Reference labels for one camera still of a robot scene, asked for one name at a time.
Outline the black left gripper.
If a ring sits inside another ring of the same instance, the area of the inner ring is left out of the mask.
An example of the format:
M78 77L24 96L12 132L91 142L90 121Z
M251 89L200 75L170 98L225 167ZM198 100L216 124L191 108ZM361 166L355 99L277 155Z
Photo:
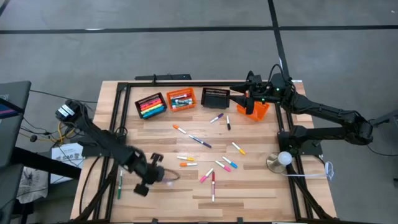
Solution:
M157 162L162 162L163 155L153 153L150 158L152 162L148 163L146 162L146 156L139 156L139 159L134 163L134 172L142 179L141 183L135 186L134 192L143 197L149 192L147 185L161 182L165 174L165 169L157 165Z

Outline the long thin green marker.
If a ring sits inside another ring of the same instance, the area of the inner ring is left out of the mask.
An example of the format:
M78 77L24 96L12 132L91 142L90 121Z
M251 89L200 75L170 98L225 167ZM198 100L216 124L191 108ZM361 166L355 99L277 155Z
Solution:
M122 185L123 185L123 170L120 170L119 181L118 181L118 190L117 190L117 199L118 200L121 199Z

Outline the blue highlighter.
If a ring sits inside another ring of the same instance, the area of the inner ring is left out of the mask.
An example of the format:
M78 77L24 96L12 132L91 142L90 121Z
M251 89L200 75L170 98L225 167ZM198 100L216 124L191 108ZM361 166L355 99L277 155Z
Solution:
M165 108L164 108L164 107L157 108L157 109L155 109L155 110L153 110L153 111L150 111L150 112L144 114L144 115L142 116L142 118L143 118L143 119L147 119L147 118L153 117L153 116L155 116L155 115L157 115L157 114L159 114L159 113L163 113L164 111L165 111Z
M149 113L146 113L146 114L144 114L142 117L143 117L143 118L150 117L150 116L152 116L153 114L156 114L156 113L161 112L161 111L163 111L163 110L164 110L164 106L161 107L161 108L158 108L158 109L156 109L156 110L154 110L154 111L151 111L151 112L149 112Z

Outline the yellow-green highlighter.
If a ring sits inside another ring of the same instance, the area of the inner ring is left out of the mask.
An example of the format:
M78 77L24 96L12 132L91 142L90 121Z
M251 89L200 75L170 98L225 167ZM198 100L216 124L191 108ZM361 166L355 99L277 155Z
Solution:
M163 104L162 104L162 103L160 103L160 104L158 104L158 105L154 105L154 106L152 106L152 107L150 107L150 108L148 108L148 109L146 109L146 110L144 110L144 111L141 111L141 114L149 113L149 112L154 111L154 110L156 110L156 109L158 109L158 108L161 108L161 107L163 107Z

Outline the orange Sharpie highlighter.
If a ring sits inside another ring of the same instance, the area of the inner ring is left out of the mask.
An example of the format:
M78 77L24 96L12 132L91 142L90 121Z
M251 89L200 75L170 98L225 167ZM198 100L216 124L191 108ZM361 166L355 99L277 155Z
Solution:
M141 112L144 112L145 110L149 110L149 109L151 109L153 107L156 107L156 106L159 107L159 106L162 106L162 105L163 105L163 103L161 101L156 101L153 104L150 104L148 106L145 106L145 107L141 108Z

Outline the pink highlighter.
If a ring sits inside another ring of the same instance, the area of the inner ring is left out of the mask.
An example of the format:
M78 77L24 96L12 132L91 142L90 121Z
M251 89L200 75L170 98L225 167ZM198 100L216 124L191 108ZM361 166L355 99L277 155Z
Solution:
M161 100L160 100L160 98L154 98L154 99L152 99L152 100L143 102L142 104L140 104L140 107L143 108L143 107L145 107L145 106L148 106L148 105L150 105L150 104L155 103L156 101L161 101Z
M141 110L146 110L150 107L158 105L159 103L162 103L162 101L160 99L152 100L152 101L149 101L149 102L141 105L140 108L141 108Z

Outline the orange plastic basket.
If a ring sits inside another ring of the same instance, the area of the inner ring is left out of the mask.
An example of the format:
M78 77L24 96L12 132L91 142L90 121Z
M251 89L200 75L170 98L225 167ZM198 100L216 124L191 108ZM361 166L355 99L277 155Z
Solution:
M191 97L190 97L190 98L193 99L192 105L191 105L189 108L178 108L178 109L173 109L173 108L172 108L172 100L170 99L170 97L171 97L171 96L184 95L184 94L187 94L187 93L190 93L190 94L191 94ZM191 109L191 108L194 108L194 107L196 106L196 104L197 104L197 99L196 99L196 96L195 96L195 92L194 92L193 88L191 88L191 87L189 87L189 88L184 88L184 89L180 89L180 90L168 91L168 92L166 93L166 96L167 96L167 102L168 102L168 104L169 104L169 106L170 106L170 110L173 111L173 112Z
M252 114L246 114L246 109L243 108L241 105L236 105L236 109L238 113L245 115L246 117L258 122L262 121L269 109L270 105L268 103L262 104L261 102L256 101L254 103L254 109Z

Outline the black plastic basket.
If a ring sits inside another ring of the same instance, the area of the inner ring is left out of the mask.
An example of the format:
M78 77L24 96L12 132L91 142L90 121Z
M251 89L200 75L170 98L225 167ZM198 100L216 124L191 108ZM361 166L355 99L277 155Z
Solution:
M143 98L143 99L138 100L138 101L135 102L135 106L136 106L138 115L139 115L139 117L140 117L141 119L143 119L143 118L142 118L143 114L141 114L140 104L142 104L143 102L152 100L152 99L154 99L154 98L160 98L160 100L162 101L163 106L164 106L164 108L165 108L165 111L167 110L166 101L165 101L163 95L161 94L161 92L158 92L158 93L156 93L156 94L153 94L153 95L151 95L151 96L147 96L147 97L145 97L145 98Z
M229 107L230 91L216 88L203 88L201 105L205 108L226 109Z

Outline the long thin purple marker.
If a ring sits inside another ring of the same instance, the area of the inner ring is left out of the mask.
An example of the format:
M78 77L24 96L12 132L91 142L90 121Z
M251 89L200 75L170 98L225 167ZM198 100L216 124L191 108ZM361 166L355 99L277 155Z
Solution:
M209 148L212 148L212 146L211 145L209 145L208 143L206 143L205 141L202 141L201 139L198 139L197 137L195 137L195 136L192 136L192 135L188 135L190 138L192 138L193 140L195 140L196 142L199 142L200 144L202 144L202 145L204 145L204 146L206 146L206 147L209 147Z

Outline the white marker blue cap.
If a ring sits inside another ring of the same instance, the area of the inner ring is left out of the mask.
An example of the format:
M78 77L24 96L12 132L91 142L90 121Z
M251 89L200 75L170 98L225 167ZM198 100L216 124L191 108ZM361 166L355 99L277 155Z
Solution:
M223 160L225 160L231 167L233 167L233 168L235 168L235 169L238 168L237 164L235 164L233 161L229 160L227 157L223 156L222 158L223 158Z

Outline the black power strip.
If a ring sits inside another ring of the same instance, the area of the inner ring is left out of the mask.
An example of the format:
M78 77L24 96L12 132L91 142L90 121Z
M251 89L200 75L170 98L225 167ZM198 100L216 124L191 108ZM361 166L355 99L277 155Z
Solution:
M134 78L137 81L150 80L150 81L158 81L158 80L192 80L192 77L188 73L183 74L166 74L166 75L146 75L146 76L136 76Z

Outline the white printed paper sheet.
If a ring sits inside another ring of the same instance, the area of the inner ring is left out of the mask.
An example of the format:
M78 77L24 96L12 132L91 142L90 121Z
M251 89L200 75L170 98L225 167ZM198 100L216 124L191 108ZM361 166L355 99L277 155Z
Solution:
M83 146L78 143L64 144L52 148L52 159L74 167L82 168L82 151Z

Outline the black bar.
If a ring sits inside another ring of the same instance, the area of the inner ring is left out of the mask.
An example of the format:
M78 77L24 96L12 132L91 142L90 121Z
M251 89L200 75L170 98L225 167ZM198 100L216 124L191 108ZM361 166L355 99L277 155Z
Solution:
M19 147L14 148L10 163L22 164L25 167L46 171L71 179L79 179L81 174L81 169L79 167L56 161Z

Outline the white printed cloth bag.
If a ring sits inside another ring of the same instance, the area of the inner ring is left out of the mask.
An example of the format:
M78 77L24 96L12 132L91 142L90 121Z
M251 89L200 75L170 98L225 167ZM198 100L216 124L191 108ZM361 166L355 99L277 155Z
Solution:
M19 203L31 203L48 195L49 173L24 167L19 183L17 197Z

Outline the dark grey desk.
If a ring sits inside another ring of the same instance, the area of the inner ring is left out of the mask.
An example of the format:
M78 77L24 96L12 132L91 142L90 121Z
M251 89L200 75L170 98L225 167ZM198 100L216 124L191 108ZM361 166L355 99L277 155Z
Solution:
M24 166L15 164L0 169L0 224L9 224Z
M4 96L7 101L25 110L29 91L30 81L0 83L0 99ZM23 115L0 119L0 167L9 164L14 146L16 144Z

